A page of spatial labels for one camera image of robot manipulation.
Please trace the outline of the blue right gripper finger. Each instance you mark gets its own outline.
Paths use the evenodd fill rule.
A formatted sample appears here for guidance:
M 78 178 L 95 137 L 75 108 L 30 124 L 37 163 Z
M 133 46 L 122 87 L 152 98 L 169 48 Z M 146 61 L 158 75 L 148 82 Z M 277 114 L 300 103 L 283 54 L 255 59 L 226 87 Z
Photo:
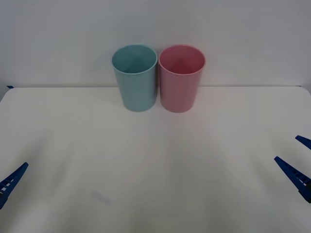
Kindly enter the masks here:
M 311 140 L 310 140 L 310 139 L 305 138 L 305 137 L 302 137 L 302 136 L 300 136 L 300 135 L 297 135 L 297 136 L 295 137 L 295 139 L 296 139 L 297 141 L 299 141 L 300 143 L 302 143 L 304 146 L 306 146 L 308 149 L 311 150 Z
M 275 162 L 285 173 L 285 175 L 290 179 L 290 181 L 298 189 L 300 195 L 308 202 L 311 202 L 311 179 L 286 163 L 284 160 L 276 156 L 274 158 Z

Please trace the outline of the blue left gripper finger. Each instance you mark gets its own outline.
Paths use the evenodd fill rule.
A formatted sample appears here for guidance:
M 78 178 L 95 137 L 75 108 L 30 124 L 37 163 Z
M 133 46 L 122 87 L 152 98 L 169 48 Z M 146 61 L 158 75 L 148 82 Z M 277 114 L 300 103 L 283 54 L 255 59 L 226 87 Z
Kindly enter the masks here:
M 10 174 L 6 179 L 0 183 L 0 208 L 2 209 L 8 200 L 8 197 L 24 175 L 29 164 L 23 163 L 17 170 Z

